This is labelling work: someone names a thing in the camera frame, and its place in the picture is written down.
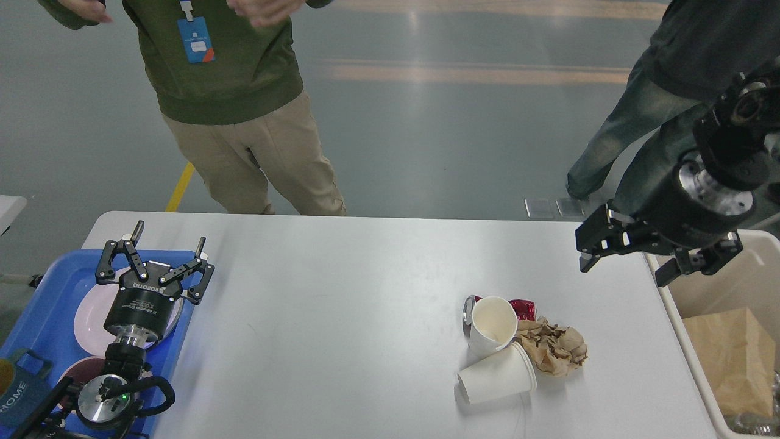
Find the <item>crumpled brown paper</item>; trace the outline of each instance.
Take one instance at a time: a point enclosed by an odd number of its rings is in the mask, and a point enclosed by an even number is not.
[[[748,308],[684,319],[718,407],[772,416],[775,342]]]
[[[537,321],[520,320],[515,338],[536,367],[554,377],[569,375],[587,358],[587,344],[576,329],[551,325],[542,316]]]

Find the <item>robotic arm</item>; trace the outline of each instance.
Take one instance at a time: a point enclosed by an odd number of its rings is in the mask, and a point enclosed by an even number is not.
[[[119,284],[103,324],[115,340],[106,348],[100,375],[85,384],[63,377],[11,439],[93,439],[65,429],[71,412],[76,412],[83,425],[92,430],[113,430],[113,439],[127,435],[142,437],[143,434],[130,431],[136,419],[160,414],[175,402],[176,393],[171,384],[164,377],[151,376],[144,346],[165,336],[177,300],[187,300],[193,305],[200,303],[215,268],[203,253],[204,237],[194,258],[176,268],[142,260],[136,245],[143,231],[144,222],[139,221],[131,235],[125,235],[120,241],[107,241],[95,270],[98,284]],[[112,263],[117,255],[127,258],[130,270],[114,281],[116,271]],[[184,289],[182,281],[195,272],[201,274],[200,282]],[[165,400],[155,407],[144,408],[141,391],[154,387],[162,392]],[[58,403],[62,410],[56,410]]]
[[[734,78],[694,124],[696,151],[680,158],[635,214],[608,202],[577,228],[580,271],[605,256],[648,252],[672,256],[655,273],[659,287],[681,274],[717,273],[743,250],[736,228],[753,214],[753,191],[769,178],[764,138],[777,130],[780,57]]]

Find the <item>gray floor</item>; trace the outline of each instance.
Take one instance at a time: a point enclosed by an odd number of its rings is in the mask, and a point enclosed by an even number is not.
[[[336,0],[298,12],[295,49],[349,214],[528,220],[525,198],[565,197],[566,170],[665,8],[603,4]],[[36,2],[0,2],[0,193],[29,201],[0,238],[4,272],[42,273],[103,212],[164,210],[186,164],[135,29],[108,7],[115,23],[73,32]],[[591,205],[614,194],[634,151]],[[223,210],[195,177],[179,211]],[[0,284],[0,341],[29,293]]]

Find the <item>white table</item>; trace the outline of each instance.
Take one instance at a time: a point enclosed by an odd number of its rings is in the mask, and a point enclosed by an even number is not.
[[[23,197],[0,195],[0,234],[5,232],[26,204],[27,200]]]
[[[576,223],[109,212],[85,248],[146,222],[144,249],[205,251],[158,439],[715,437],[641,255],[578,270]],[[585,366],[467,405],[470,294],[537,303]]]

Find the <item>trash bin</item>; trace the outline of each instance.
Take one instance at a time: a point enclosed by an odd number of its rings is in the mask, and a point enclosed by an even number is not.
[[[739,236],[744,250],[716,274],[681,276],[668,287],[658,288],[710,419],[718,435],[724,439],[752,436],[731,431],[723,420],[683,326],[683,319],[747,307],[780,344],[780,241],[759,230],[739,230]],[[647,255],[653,271],[666,259]],[[778,365],[780,349],[775,353],[775,369]]]

